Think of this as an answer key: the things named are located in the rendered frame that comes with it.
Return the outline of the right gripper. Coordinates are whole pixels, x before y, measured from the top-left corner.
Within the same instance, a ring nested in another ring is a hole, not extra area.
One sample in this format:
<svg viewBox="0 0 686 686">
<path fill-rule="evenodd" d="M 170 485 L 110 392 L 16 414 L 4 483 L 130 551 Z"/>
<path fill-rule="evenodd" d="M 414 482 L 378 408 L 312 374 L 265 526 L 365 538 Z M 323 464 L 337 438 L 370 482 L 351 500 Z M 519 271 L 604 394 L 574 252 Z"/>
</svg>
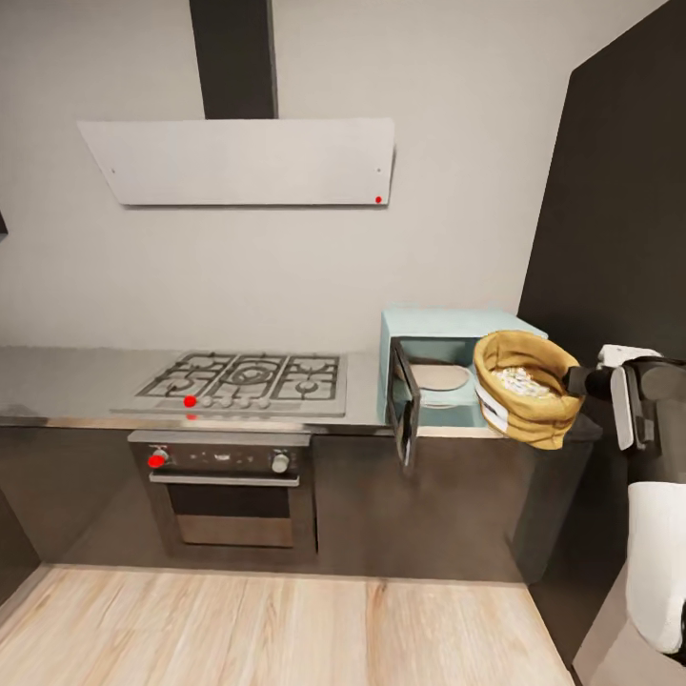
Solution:
<svg viewBox="0 0 686 686">
<path fill-rule="evenodd" d="M 604 387 L 602 387 L 602 377 L 604 377 L 604 373 L 609 371 L 571 366 L 563 376 L 565 392 L 580 393 L 585 396 L 591 395 L 595 399 L 613 403 L 613 400 L 610 400 L 610 396 L 606 396 Z"/>
</svg>

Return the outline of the popcorn bag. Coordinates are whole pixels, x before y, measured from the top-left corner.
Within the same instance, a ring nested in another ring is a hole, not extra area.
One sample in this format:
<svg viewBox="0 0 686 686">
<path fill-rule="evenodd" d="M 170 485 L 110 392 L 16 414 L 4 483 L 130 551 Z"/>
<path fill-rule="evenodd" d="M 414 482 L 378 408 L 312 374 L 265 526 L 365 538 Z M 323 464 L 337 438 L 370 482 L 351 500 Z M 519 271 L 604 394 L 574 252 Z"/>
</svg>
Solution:
<svg viewBox="0 0 686 686">
<path fill-rule="evenodd" d="M 524 331 L 488 333 L 474 347 L 474 386 L 479 409 L 497 432 L 554 451 L 575 424 L 585 395 L 565 392 L 563 376 L 576 359 L 550 340 Z M 521 395 L 497 374 L 521 371 L 546 395 Z"/>
</svg>

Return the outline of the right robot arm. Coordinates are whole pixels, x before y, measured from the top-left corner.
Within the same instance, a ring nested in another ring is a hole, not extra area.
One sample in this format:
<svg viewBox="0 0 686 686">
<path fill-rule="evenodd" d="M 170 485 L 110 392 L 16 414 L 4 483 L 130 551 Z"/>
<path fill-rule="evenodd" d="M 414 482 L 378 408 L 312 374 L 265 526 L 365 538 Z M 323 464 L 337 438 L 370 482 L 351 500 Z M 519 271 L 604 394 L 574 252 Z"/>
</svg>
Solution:
<svg viewBox="0 0 686 686">
<path fill-rule="evenodd" d="M 686 367 L 614 344 L 597 357 L 568 368 L 565 392 L 613 403 L 628 458 L 628 611 L 651 649 L 686 668 Z"/>
</svg>

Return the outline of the microwave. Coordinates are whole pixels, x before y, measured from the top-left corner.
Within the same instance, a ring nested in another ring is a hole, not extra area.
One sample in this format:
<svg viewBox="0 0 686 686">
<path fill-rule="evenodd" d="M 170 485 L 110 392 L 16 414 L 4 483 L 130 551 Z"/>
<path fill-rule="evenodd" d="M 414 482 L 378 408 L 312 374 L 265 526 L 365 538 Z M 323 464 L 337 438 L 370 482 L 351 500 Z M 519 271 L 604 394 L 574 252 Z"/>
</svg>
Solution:
<svg viewBox="0 0 686 686">
<path fill-rule="evenodd" d="M 474 347 L 499 330 L 546 333 L 502 309 L 384 308 L 379 364 L 401 474 L 412 477 L 420 401 L 477 401 Z"/>
</svg>

